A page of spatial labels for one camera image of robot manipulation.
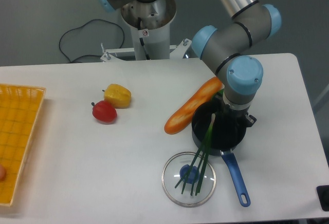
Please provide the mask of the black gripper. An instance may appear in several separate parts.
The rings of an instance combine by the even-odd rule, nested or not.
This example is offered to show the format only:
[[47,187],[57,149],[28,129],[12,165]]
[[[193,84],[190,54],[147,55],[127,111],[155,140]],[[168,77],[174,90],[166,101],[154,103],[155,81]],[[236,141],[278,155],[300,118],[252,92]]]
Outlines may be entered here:
[[222,111],[224,115],[228,116],[230,119],[241,126],[251,126],[251,122],[248,119],[248,110],[249,108],[243,110],[234,110],[230,108],[228,104],[222,105]]

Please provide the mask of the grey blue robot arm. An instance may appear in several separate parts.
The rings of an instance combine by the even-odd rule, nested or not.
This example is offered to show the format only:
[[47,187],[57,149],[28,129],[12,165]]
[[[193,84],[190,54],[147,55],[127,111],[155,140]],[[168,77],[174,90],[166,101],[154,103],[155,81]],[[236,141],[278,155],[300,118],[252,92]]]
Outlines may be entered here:
[[[174,0],[99,0],[108,12],[121,11],[130,26],[137,60],[167,59],[170,56],[169,24],[176,14]],[[219,31],[213,26],[200,29],[192,49],[214,73],[166,122],[165,131],[175,134],[191,121],[196,109],[221,85],[221,111],[231,117],[248,118],[248,109],[259,89],[263,68],[260,62],[243,55],[252,45],[267,39],[281,27],[278,9],[258,0],[222,0],[232,25]]]

